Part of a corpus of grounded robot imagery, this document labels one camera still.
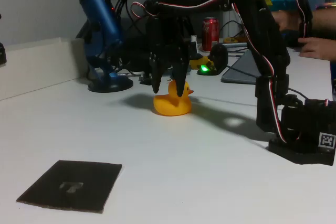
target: black square pad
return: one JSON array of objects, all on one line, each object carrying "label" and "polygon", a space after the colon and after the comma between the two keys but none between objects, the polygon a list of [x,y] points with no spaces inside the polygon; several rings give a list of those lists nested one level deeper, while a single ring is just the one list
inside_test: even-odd
[{"label": "black square pad", "polygon": [[17,202],[43,208],[103,213],[122,165],[58,161]]}]

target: green light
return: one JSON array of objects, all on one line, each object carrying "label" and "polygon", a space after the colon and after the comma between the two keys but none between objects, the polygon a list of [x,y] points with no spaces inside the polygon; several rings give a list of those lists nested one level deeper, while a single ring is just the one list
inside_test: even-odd
[{"label": "green light", "polygon": [[207,71],[209,71],[209,69],[208,69],[205,65],[201,65],[201,70],[202,70],[203,72],[207,72]]}]

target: red soda can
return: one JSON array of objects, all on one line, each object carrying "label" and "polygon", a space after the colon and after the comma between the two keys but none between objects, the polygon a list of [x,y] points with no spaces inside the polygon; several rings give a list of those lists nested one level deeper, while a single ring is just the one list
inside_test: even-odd
[{"label": "red soda can", "polygon": [[211,51],[215,44],[219,43],[219,21],[218,18],[208,17],[203,20],[202,25],[203,51]]}]

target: blue microphone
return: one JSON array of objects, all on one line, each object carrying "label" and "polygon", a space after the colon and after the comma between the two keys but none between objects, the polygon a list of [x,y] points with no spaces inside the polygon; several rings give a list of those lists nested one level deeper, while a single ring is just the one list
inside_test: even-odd
[{"label": "blue microphone", "polygon": [[93,47],[88,48],[88,56],[100,54],[104,47],[117,46],[122,43],[121,28],[110,1],[80,0],[80,4],[92,31],[100,33],[99,38],[95,39],[102,40],[100,43],[95,42]]},{"label": "blue microphone", "polygon": [[[122,44],[121,27],[110,0],[80,0],[80,4],[88,20],[77,38],[85,39],[86,57],[91,71],[96,76],[96,80],[89,85],[89,90],[109,93],[129,89],[133,86],[133,81],[118,76],[107,59],[99,57],[107,50]],[[104,75],[99,75],[96,68],[101,68]]]}]

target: human hand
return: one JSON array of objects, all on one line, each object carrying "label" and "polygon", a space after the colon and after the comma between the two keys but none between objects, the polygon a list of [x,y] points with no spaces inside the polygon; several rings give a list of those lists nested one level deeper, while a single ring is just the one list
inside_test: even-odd
[{"label": "human hand", "polygon": [[285,12],[279,10],[272,12],[275,22],[279,25],[280,31],[300,29],[301,18],[298,12]]},{"label": "human hand", "polygon": [[320,38],[299,38],[305,44],[300,56],[321,60],[336,61],[336,41]]}]

